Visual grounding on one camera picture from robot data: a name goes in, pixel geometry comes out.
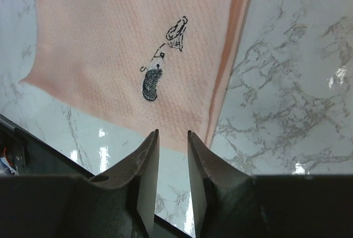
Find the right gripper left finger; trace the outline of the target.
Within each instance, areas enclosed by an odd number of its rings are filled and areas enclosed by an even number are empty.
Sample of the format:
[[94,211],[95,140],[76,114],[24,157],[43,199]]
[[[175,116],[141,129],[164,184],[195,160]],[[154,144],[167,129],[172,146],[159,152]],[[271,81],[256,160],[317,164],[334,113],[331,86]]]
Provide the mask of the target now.
[[117,164],[90,179],[102,189],[98,197],[100,237],[151,237],[159,167],[159,132]]

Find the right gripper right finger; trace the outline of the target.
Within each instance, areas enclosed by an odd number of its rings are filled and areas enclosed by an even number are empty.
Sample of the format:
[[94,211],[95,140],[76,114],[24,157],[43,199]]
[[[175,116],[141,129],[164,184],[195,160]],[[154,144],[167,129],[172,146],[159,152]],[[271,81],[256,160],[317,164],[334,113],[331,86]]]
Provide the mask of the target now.
[[247,218],[249,176],[188,131],[188,168],[196,237],[241,232]]

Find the plain peach towel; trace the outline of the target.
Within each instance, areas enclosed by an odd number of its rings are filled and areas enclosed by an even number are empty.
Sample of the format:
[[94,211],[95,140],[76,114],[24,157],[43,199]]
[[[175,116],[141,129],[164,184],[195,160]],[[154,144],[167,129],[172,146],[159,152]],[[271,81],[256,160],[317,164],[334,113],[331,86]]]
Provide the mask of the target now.
[[95,117],[187,150],[210,145],[249,0],[36,0],[24,82]]

